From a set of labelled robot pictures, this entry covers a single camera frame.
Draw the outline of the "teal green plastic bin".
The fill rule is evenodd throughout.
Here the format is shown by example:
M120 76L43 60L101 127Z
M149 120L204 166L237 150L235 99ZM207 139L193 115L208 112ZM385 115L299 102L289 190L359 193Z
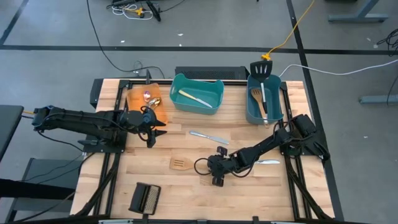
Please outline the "teal green plastic bin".
M209 106L204 105L197 100L193 100L179 93L183 91L194 98L204 101ZM178 110L214 115L221 106L224 94L224 83L221 80L215 82L204 82L188 79L184 74L179 73L175 76L170 87L169 97Z

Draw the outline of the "black desk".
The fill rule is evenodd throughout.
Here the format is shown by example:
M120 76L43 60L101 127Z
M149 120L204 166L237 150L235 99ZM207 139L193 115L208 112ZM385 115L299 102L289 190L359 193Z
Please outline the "black desk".
M23 106L0 105L0 162L21 120Z

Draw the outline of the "black slotted spatula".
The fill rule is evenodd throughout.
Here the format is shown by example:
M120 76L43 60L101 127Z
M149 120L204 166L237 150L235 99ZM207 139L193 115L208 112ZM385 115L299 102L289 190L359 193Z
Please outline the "black slotted spatula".
M261 60L250 64L250 74L261 84L262 108L267 112L264 81L269 78L272 71L273 62L271 60Z

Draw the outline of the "knife with yellow handle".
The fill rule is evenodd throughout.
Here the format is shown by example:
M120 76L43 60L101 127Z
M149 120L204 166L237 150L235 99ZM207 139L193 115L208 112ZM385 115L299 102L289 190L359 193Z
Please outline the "knife with yellow handle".
M205 105L205 106L207 106L209 108L213 108L209 103L207 103L207 102L205 102L205 101L203 101L203 100L201 100L199 98L195 98L194 96L192 96L192 95L190 95L190 94L188 94L188 93L186 93L186 92L184 92L182 90L179 90L178 93L183 95L183 96L186 96L187 98L195 100L195 101L197 101L197 102L199 102L199 103L201 103L201 104L203 104L203 105Z

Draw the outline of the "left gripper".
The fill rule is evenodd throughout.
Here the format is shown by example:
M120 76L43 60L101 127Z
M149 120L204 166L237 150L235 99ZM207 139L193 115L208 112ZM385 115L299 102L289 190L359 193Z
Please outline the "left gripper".
M155 145L156 137L167 133L167 131L155 129L158 126L162 127L166 124L157 120L154 110L148 106L142 106L138 111L120 111L119 113L119 128L133 134L146 133L148 148Z

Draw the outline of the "wooden slotted spatula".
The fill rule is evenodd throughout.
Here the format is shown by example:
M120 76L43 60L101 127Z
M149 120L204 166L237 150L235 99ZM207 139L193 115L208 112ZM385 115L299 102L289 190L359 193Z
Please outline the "wooden slotted spatula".
M194 161L186 157L171 157L169 168L173 170L190 170L197 168L198 171L208 171L208 167L204 161L197 162L194 166Z

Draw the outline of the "orange translucent plastic tray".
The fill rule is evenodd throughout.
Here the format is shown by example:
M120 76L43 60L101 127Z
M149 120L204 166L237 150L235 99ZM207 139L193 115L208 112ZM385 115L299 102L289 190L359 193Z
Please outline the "orange translucent plastic tray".
M148 106L148 103L144 101L143 94L145 91L150 91L151 99L161 98L161 103L157 107L151 106L150 108L154 110L157 119L165 124L168 123L168 117L165 112L165 107L161 97L160 87L157 83L152 83L150 85L134 85L127 92L127 105L129 111L140 110L142 106Z

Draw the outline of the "grey desk foot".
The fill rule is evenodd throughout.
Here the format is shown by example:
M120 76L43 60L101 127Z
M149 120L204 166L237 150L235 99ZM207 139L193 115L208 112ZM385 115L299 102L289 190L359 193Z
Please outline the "grey desk foot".
M373 95L359 97L361 104L385 103L387 105L398 103L398 95Z

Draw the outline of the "grey desk leg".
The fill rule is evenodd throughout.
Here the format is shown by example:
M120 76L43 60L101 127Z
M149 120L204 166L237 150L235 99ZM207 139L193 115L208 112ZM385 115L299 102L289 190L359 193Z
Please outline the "grey desk leg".
M335 14L329 15L329 22L348 22L348 23L382 23L389 18L387 14L371 14L370 11L379 0L366 0L365 4L354 14Z

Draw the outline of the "blue-grey plastic bin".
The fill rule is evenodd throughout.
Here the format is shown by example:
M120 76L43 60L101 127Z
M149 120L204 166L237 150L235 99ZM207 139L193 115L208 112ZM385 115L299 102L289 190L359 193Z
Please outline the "blue-grey plastic bin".
M270 75L264 80L264 93L267 107L267 122L269 124L275 123L283 118L280 108L279 88L281 79L278 76ZM252 76L248 76L246 85L246 120L251 124L261 125L264 120L261 117L261 112L257 101L252 97L251 90L258 88L261 90L261 84Z

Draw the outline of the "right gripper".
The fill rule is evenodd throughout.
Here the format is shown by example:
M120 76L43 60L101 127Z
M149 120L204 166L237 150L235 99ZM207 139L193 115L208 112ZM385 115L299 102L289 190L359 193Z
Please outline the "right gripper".
M246 162L243 162L236 154L228 154L225 147L218 146L216 151L220 154L212 155L207 160L210 174L213 176L212 185L217 187L224 186L224 175L229 173L241 173L246 170Z

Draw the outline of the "black power strip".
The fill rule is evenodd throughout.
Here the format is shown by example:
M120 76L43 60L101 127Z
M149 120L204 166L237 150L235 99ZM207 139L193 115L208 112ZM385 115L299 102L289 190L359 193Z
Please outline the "black power strip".
M153 14L153 17L160 22L161 21L161 17L160 17L160 12L158 9L155 8L154 4L150 1L150 0L146 0L146 4L148 5L150 11Z

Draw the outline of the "silver butter knife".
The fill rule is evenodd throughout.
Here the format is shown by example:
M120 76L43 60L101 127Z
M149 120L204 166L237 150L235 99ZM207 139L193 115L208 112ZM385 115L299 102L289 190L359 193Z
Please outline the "silver butter knife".
M222 138L219 138L219 137L216 137L216 136L209 136L209 135L202 134L202 133L199 133L199 132L196 132L196 131L189 131L189 133L191 135L202 137L202 138L207 138L209 140L212 140L212 141L215 141L215 142L218 142L218 143L222 143L222 144L226 144L226 145L229 144L228 140L225 140L225 139L222 139Z

